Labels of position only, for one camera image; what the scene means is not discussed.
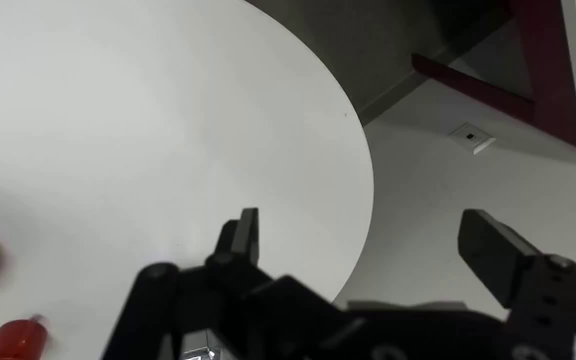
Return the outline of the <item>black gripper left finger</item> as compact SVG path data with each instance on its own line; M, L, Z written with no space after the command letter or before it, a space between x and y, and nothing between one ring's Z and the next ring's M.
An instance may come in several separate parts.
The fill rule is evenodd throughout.
M221 226L213 254L217 258L243 258L255 264L260 258L258 211L243 208L236 220Z

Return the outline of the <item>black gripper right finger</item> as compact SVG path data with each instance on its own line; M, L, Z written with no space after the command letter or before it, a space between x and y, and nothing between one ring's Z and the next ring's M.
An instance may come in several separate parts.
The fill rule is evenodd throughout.
M460 219L457 254L486 291L509 309L522 273L539 251L486 211L467 208Z

